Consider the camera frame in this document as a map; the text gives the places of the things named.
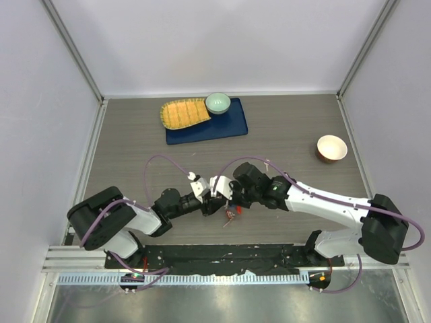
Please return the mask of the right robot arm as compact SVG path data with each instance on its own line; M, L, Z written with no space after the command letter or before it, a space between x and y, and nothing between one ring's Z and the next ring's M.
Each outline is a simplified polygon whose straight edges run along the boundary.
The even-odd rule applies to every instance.
M364 252L376 261L397 264L408 222L397 218L397 208L387 196L356 199L325 192L289 179L269 178L254 165L244 162L233 172L230 187L234 204L249 208L259 203L268 209L308 213L344 226L339 231L311 233L304 257L318 266L326 259Z

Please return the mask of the red keyring holder with rings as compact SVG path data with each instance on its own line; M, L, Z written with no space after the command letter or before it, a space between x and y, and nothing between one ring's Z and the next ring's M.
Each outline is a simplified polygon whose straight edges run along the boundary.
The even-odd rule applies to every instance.
M227 206L225 207L225 215L226 215L226 222L223 225L223 227L226 227L227 225L229 225L230 223L233 222L233 220L242 214L242 207L238 206L238 205L232 205L232 206Z

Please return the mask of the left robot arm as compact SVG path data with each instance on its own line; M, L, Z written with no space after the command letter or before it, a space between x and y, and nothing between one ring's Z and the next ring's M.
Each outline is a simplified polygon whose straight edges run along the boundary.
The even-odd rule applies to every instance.
M134 234L139 231L156 238L172 228L171 220L200 210L212 215L228 203L220 192L204 190L180 195L174 188L162 192L145 208L126 198L111 186L72 207L67 213L72 228L87 251L103 249L112 259L120 258L128 268L137 268L144 258L144 247Z

